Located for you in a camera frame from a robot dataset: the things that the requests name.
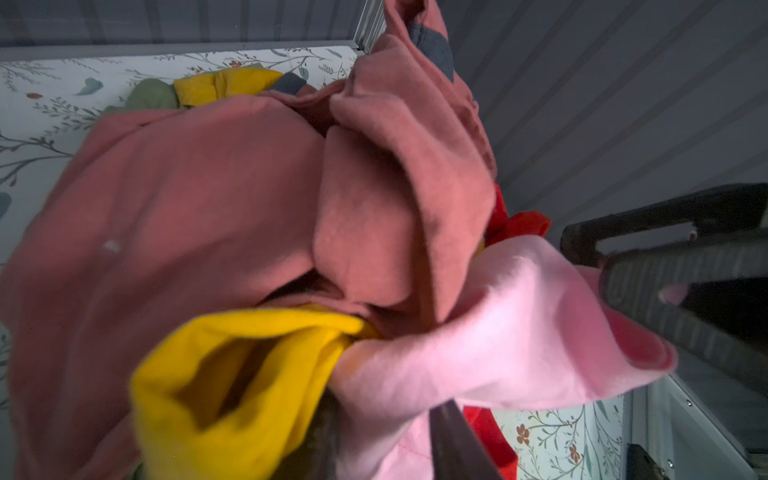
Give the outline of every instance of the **green cloth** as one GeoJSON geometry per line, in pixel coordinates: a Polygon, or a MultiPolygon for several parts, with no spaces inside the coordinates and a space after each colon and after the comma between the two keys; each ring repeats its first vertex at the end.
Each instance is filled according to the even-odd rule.
{"type": "Polygon", "coordinates": [[[128,95],[124,107],[106,107],[104,113],[151,108],[179,108],[179,98],[176,96],[174,86],[156,78],[145,78],[136,84],[134,90],[128,95]]]}

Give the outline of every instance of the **orange flower print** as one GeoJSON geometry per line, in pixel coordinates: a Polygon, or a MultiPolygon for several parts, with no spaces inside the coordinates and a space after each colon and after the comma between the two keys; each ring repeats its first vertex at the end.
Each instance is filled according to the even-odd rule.
{"type": "Polygon", "coordinates": [[[574,463],[578,463],[578,461],[581,460],[581,455],[576,451],[576,444],[571,444],[571,446],[568,447],[568,450],[571,451],[571,460],[573,460],[574,463]]]}
{"type": "Polygon", "coordinates": [[[531,434],[531,431],[526,429],[525,425],[521,423],[520,426],[518,427],[518,443],[521,445],[523,443],[525,443],[526,445],[530,445],[531,443],[528,441],[528,437],[530,436],[530,434],[531,434]]]}

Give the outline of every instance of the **dusty pink garment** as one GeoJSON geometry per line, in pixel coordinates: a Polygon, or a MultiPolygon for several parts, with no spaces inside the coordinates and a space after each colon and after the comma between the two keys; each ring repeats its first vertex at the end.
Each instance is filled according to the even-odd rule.
{"type": "Polygon", "coordinates": [[[447,323],[350,347],[330,380],[344,411],[339,480],[432,478],[427,412],[449,399],[556,409],[671,371],[674,348],[604,307],[598,277],[540,237],[511,238],[472,261],[447,323]]]}
{"type": "Polygon", "coordinates": [[[17,480],[121,478],[129,375],[205,313],[311,299],[387,336],[445,321],[494,203],[477,105],[387,0],[349,79],[102,118],[0,276],[17,480]]]}

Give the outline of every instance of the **white floral surface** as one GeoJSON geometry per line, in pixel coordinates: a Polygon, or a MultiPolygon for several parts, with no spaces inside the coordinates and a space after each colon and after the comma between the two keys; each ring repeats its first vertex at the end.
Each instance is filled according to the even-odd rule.
{"type": "MultiPolygon", "coordinates": [[[[0,62],[0,268],[101,111],[122,105],[140,80],[171,83],[260,65],[292,71],[321,88],[346,77],[356,59],[354,50],[339,46],[0,62]]],[[[13,476],[5,382],[10,351],[8,331],[0,324],[0,478],[13,476]]]]}
{"type": "MultiPolygon", "coordinates": [[[[149,57],[0,62],[0,268],[88,129],[144,78],[176,78],[225,67],[292,71],[321,88],[348,75],[349,47],[228,51],[149,57]]],[[[0,478],[14,456],[5,367],[10,338],[0,325],[0,478]]],[[[494,411],[518,453],[520,480],[619,478],[622,399],[543,412],[494,411]]]]}

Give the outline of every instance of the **gray fabric patch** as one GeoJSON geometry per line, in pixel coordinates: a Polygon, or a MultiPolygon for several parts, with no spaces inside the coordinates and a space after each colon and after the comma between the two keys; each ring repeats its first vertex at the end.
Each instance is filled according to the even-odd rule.
{"type": "Polygon", "coordinates": [[[289,72],[278,78],[268,90],[295,95],[304,85],[306,85],[306,81],[303,78],[293,72],[289,72]]]}
{"type": "Polygon", "coordinates": [[[409,27],[411,41],[453,83],[453,53],[448,39],[439,32],[413,22],[409,27]]]}

